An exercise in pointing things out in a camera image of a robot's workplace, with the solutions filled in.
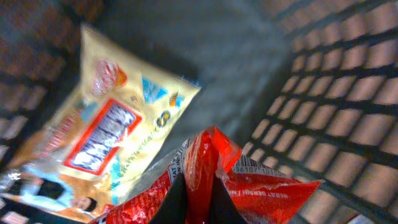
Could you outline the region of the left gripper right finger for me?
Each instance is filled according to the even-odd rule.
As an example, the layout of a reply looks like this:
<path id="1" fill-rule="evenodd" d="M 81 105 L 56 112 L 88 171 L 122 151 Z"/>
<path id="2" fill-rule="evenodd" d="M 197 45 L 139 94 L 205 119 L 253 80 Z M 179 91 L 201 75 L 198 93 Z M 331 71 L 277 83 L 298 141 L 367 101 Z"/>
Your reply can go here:
<path id="1" fill-rule="evenodd" d="M 247 224 L 239 214 L 221 179 L 214 175 L 209 224 Z"/>

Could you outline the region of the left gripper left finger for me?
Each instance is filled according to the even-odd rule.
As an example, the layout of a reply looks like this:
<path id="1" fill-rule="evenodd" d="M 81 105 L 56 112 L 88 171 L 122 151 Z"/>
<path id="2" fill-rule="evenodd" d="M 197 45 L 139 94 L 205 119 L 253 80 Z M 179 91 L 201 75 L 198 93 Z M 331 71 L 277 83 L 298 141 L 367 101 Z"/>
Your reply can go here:
<path id="1" fill-rule="evenodd" d="M 187 192 L 183 174 L 179 174 L 149 224 L 185 224 Z"/>

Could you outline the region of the red candy bag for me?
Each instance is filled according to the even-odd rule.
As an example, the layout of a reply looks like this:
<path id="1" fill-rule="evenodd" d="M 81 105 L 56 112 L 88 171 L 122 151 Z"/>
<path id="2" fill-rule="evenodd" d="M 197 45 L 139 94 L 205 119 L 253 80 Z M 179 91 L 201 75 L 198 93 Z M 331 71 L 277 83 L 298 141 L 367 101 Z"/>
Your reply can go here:
<path id="1" fill-rule="evenodd" d="M 320 185 L 301 182 L 246 157 L 218 128 L 210 127 L 147 169 L 129 198 L 95 222 L 149 223 L 179 174 L 187 192 L 185 223 L 209 223 L 214 175 L 247 223 L 289 222 Z"/>

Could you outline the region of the yellow snack bag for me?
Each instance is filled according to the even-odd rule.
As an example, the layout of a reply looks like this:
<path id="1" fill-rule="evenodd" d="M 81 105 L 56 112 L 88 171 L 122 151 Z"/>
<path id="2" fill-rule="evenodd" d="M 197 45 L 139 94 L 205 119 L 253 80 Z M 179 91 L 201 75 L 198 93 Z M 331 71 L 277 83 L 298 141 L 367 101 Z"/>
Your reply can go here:
<path id="1" fill-rule="evenodd" d="M 80 75 L 1 174 L 1 197 L 88 223 L 127 199 L 201 88 L 87 25 L 81 27 Z"/>

